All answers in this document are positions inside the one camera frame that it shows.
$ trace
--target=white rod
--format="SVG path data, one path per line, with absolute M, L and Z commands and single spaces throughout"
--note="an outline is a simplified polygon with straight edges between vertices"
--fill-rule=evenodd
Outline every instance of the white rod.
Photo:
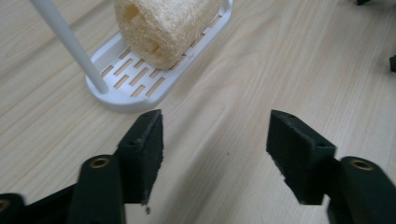
M 68 24 L 62 17 L 55 5 L 50 0 L 31 0 L 35 9 L 46 20 L 53 32 L 61 39 L 64 46 L 69 50 L 82 70 L 90 78 L 93 85 L 101 93 L 108 92 L 107 84 L 102 80 L 98 70 L 91 62 L 84 48 L 70 30 Z

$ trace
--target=white soap dish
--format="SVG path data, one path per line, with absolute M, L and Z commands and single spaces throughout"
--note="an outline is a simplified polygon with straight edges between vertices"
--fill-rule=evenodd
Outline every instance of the white soap dish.
M 142 112 L 157 105 L 227 25 L 233 8 L 233 0 L 224 0 L 219 15 L 180 61 L 169 70 L 160 70 L 133 54 L 120 33 L 89 59 L 51 1 L 31 1 L 86 73 L 92 94 L 108 108 L 124 113 Z

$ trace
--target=wooden table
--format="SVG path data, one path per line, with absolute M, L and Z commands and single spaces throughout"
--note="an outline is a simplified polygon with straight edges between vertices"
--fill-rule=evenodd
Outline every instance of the wooden table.
M 56 0 L 93 54 L 113 36 L 113 1 Z M 396 5 L 373 0 L 235 0 L 233 17 L 156 107 L 164 161 L 151 214 L 128 223 L 327 223 L 302 206 L 265 152 L 271 109 L 304 120 L 396 181 Z M 0 192 L 33 203 L 112 154 L 138 114 L 103 107 L 28 1 L 0 4 Z

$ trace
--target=light wood surface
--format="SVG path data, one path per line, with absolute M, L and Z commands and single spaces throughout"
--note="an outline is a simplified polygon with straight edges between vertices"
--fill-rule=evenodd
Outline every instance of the light wood surface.
M 56 0 L 92 55 L 113 36 L 113 1 Z M 396 182 L 396 2 L 236 0 L 219 38 L 156 107 L 164 161 L 151 214 L 128 223 L 328 223 L 302 206 L 265 152 L 271 109 L 291 113 Z M 35 202 L 112 154 L 137 114 L 104 108 L 28 1 L 0 2 L 0 192 Z

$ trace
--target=black robotic claw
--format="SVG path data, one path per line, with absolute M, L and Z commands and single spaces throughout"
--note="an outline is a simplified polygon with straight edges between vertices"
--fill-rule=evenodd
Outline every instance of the black robotic claw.
M 335 146 L 295 116 L 273 110 L 267 152 L 302 204 L 331 200 L 332 224 L 396 223 L 396 188 L 376 164 L 345 157 Z
M 163 161 L 161 110 L 141 115 L 114 155 L 86 160 L 78 182 L 25 205 L 19 194 L 0 195 L 0 223 L 125 223 L 124 204 L 149 202 Z

